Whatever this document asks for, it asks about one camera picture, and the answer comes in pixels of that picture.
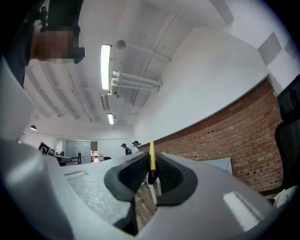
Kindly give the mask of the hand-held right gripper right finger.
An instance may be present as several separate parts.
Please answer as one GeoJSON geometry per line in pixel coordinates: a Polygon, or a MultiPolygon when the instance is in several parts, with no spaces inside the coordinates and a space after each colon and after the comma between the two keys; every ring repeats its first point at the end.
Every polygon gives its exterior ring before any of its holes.
{"type": "Polygon", "coordinates": [[[161,195],[178,199],[174,206],[158,206],[141,237],[262,237],[274,219],[271,204],[226,171],[172,154],[157,154],[182,172],[181,184],[161,195]]]}

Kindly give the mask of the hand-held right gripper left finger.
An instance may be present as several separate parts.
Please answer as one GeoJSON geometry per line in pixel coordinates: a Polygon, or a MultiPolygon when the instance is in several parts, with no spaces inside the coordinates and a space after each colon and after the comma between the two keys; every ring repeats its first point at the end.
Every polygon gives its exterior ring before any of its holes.
{"type": "Polygon", "coordinates": [[[135,192],[134,211],[129,202],[117,200],[104,182],[105,174],[111,168],[141,156],[142,153],[136,153],[99,163],[67,165],[62,167],[62,171],[75,193],[98,217],[113,226],[120,226],[128,213],[133,212],[133,223],[137,230],[141,230],[150,221],[150,190],[146,180],[135,192]]]}

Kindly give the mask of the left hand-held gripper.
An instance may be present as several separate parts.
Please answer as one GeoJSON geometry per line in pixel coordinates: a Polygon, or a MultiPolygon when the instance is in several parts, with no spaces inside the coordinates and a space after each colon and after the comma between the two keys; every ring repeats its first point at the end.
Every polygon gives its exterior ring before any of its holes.
{"type": "Polygon", "coordinates": [[[55,155],[55,151],[54,149],[52,149],[50,146],[48,146],[47,144],[45,144],[44,142],[41,142],[38,150],[43,154],[43,155],[50,155],[50,156],[54,156],[55,155]]]}

